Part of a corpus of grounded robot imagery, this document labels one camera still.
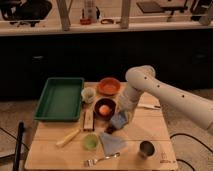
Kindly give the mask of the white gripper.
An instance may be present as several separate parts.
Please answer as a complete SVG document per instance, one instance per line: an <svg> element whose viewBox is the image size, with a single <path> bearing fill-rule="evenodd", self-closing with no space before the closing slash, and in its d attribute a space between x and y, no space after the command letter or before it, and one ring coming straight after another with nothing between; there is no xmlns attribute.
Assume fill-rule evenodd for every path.
<svg viewBox="0 0 213 171"><path fill-rule="evenodd" d="M127 83L118 95L118 108L133 114L142 94L143 91L137 90Z"/></svg>

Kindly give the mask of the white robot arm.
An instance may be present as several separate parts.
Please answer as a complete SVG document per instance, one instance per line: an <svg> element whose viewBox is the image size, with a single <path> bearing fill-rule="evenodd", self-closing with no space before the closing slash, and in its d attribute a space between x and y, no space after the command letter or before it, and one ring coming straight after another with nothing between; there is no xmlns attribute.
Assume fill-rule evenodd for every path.
<svg viewBox="0 0 213 171"><path fill-rule="evenodd" d="M155 78L150 65L130 68L126 74L126 86L118 96L122 110L133 112L144 92L166 102L181 111L200 128L213 135L213 101L165 84Z"/></svg>

